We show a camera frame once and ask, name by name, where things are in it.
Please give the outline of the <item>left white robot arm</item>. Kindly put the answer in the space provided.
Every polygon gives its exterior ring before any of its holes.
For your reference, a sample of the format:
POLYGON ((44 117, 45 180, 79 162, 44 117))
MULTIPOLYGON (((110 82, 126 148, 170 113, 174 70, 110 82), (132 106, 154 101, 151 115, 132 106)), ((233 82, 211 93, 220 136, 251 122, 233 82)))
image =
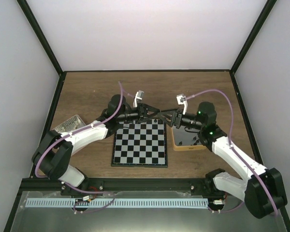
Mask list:
POLYGON ((91 124, 70 132, 47 132, 32 157, 35 172, 42 171, 48 179, 65 182, 76 194, 84 195, 89 183, 83 172, 70 165, 71 156, 88 144, 113 135, 121 122, 143 122, 158 112, 158 108, 145 103, 130 107, 125 97, 114 95, 107 108, 91 124))

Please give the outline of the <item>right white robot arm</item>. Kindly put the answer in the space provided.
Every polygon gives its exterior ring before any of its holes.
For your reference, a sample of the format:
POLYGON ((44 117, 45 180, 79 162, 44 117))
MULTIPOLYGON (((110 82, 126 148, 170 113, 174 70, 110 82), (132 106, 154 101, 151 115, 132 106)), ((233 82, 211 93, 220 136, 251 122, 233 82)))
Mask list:
POLYGON ((170 127, 188 127, 198 130, 202 145, 227 162, 239 175, 231 176, 223 170, 212 171, 205 182, 205 189, 215 195, 224 191, 245 203, 256 218, 263 218, 288 203, 281 173, 268 169, 249 157, 237 147, 216 123, 217 113, 212 103, 203 101, 197 113, 189 114, 183 109, 164 110, 159 119, 170 127))

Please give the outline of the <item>yellow tin of black pieces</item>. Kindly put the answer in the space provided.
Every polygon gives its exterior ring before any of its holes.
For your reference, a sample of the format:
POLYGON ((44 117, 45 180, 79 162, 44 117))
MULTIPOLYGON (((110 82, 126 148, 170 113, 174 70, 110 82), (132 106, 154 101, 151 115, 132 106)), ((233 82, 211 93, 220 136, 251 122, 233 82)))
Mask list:
POLYGON ((188 127, 171 128, 171 138, 174 151, 204 150, 206 147, 201 144, 199 130, 188 127))

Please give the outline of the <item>pink tin of white pieces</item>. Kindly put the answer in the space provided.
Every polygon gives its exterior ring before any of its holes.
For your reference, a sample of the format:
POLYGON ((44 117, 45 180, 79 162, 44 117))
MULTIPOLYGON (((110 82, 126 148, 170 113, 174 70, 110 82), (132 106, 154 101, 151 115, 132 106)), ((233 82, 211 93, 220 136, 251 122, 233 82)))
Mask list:
POLYGON ((85 123, 81 119, 79 115, 74 115, 70 117, 69 119, 65 120, 58 126, 54 127, 53 130, 55 130, 57 133, 64 133, 64 132, 70 132, 77 130, 81 127, 84 127, 85 123))

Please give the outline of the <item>black and white chessboard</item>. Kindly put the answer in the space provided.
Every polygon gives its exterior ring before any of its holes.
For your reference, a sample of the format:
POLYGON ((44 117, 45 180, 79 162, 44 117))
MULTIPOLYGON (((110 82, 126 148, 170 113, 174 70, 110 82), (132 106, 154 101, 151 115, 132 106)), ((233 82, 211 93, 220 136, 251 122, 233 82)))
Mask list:
POLYGON ((114 134, 112 166, 167 167, 166 124, 157 119, 121 122, 114 134))

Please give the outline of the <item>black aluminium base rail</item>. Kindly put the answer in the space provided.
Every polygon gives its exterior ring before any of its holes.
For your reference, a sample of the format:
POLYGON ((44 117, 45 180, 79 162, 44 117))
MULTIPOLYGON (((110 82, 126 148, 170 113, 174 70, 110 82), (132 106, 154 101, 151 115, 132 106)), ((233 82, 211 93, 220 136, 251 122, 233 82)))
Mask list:
POLYGON ((88 187, 108 192, 120 191, 180 191, 206 195, 204 178, 89 178, 88 187))

